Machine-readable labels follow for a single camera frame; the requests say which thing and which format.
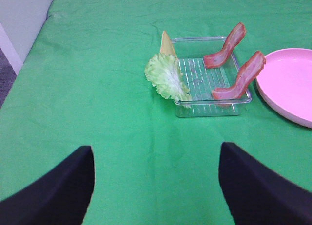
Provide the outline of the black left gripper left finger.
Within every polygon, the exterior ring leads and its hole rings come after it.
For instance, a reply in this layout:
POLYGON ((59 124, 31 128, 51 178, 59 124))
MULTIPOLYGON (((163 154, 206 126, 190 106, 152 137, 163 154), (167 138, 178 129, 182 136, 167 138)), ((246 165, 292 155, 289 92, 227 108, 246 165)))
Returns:
POLYGON ((95 185, 91 146, 81 146, 48 173, 0 203, 2 225, 80 225, 95 185))

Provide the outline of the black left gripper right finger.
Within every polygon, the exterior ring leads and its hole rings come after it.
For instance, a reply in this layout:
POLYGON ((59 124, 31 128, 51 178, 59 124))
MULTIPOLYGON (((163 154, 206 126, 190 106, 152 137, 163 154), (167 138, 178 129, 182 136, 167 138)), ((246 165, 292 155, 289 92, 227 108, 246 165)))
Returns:
POLYGON ((275 173, 232 142, 221 145, 218 179, 237 225, 310 225, 311 192, 275 173))

